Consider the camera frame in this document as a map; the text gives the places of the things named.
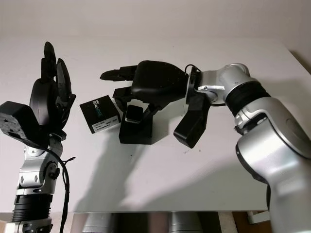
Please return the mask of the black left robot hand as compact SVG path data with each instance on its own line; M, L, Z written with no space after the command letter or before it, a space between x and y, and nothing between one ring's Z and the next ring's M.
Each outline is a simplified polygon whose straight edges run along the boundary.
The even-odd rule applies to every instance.
M30 107L39 123L48 132L62 131L76 99L72 93L67 66L56 58L53 45L44 45L41 77L33 85Z

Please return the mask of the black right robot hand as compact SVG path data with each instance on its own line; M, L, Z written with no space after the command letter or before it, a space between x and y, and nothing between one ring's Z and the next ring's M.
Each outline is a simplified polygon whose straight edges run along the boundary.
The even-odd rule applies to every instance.
M139 121L150 119L169 103L184 98L188 85L188 76L183 70L170 63L151 60L106 71L100 79L132 82L131 86L115 89L113 98L124 113L129 110L131 100L148 104L145 112L139 115Z

